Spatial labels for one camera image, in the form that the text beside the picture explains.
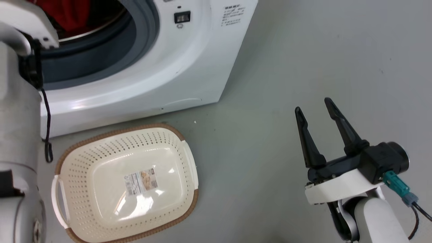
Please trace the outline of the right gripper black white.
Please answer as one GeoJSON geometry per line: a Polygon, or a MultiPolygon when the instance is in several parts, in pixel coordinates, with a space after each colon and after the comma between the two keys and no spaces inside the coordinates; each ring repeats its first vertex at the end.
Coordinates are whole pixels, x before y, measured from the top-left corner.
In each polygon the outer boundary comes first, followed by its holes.
{"type": "Polygon", "coordinates": [[[333,160],[324,167],[326,159],[315,145],[308,131],[307,120],[300,107],[295,108],[298,134],[310,184],[305,187],[311,205],[332,203],[376,189],[384,184],[384,174],[401,174],[409,169],[409,156],[395,142],[369,146],[361,139],[331,98],[324,99],[332,120],[335,121],[344,142],[347,156],[333,160]]]}

